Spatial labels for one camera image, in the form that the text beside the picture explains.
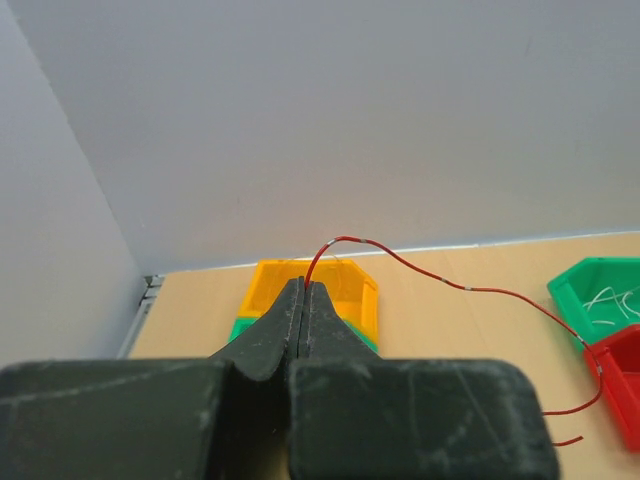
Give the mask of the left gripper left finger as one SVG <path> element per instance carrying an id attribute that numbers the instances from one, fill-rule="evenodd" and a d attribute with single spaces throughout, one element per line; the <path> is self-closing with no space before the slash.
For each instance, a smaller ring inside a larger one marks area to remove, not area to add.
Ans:
<path id="1" fill-rule="evenodd" d="M 219 479 L 289 420 L 305 288 L 209 357 L 32 361 L 1 372 L 5 479 Z"/>

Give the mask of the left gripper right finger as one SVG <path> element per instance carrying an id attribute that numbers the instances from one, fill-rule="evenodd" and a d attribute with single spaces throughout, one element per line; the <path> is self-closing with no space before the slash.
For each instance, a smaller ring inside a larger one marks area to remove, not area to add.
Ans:
<path id="1" fill-rule="evenodd" d="M 305 294 L 288 375 L 295 479 L 555 479 L 535 389 L 497 359 L 384 359 Z"/>

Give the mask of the green plastic bin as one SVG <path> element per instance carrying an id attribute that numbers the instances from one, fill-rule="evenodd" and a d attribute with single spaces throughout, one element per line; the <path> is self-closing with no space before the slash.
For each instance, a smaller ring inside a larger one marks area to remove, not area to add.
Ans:
<path id="1" fill-rule="evenodd" d="M 235 340 L 238 336 L 243 334 L 248 328 L 254 325 L 258 321 L 257 317 L 237 317 L 231 329 L 231 333 L 228 341 L 231 342 Z M 356 334 L 356 336 L 363 341 L 372 351 L 375 353 L 378 352 L 378 346 L 375 342 L 370 340 L 366 335 L 364 335 L 359 329 L 357 329 L 350 322 L 343 320 L 343 323 L 348 326 L 348 328 Z"/>
<path id="2" fill-rule="evenodd" d="M 581 349 L 639 322 L 639 259 L 588 257 L 547 284 Z"/>

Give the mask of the yellow plastic bin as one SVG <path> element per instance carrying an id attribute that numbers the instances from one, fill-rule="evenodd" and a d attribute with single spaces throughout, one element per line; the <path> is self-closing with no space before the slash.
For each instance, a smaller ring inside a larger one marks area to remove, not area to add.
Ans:
<path id="1" fill-rule="evenodd" d="M 261 317 L 273 305 L 286 283 L 304 277 L 308 260 L 267 259 L 260 261 L 237 317 Z M 318 262 L 311 279 L 327 288 L 338 316 L 379 344 L 378 297 L 376 282 L 354 261 L 330 259 Z"/>

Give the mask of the red plastic bin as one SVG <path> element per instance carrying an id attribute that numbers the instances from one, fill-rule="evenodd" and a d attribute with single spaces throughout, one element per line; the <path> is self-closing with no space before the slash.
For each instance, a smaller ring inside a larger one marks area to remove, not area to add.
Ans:
<path id="1" fill-rule="evenodd" d="M 604 372 L 603 395 L 611 418 L 630 452 L 639 452 L 639 325 L 591 346 Z"/>

